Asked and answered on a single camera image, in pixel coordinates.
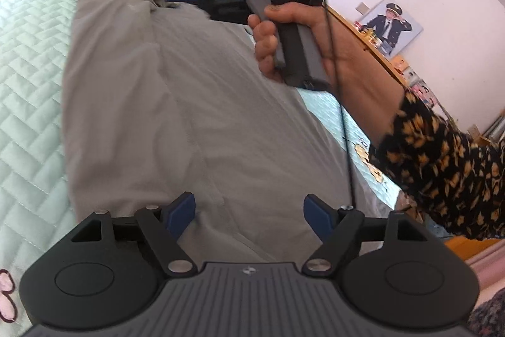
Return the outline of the person's right hand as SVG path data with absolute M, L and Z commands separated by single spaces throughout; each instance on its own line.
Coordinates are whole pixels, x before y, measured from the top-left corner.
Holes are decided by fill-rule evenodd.
M 306 61 L 317 74 L 324 75 L 330 91 L 352 116 L 374 146 L 393 133 L 393 120 L 404 98 L 405 89 L 381 63 L 365 49 L 365 44 L 323 7 L 300 3 L 269 5 L 264 18 L 248 17 L 255 41 L 254 55 L 266 78 L 283 82 L 275 64 L 281 24 L 307 28 L 312 46 Z

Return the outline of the right forearm floral sleeve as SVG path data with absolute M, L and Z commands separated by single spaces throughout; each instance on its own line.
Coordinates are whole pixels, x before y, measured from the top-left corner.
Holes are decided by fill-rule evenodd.
M 449 233 L 504 236 L 504 144 L 480 146 L 405 91 L 370 162 Z

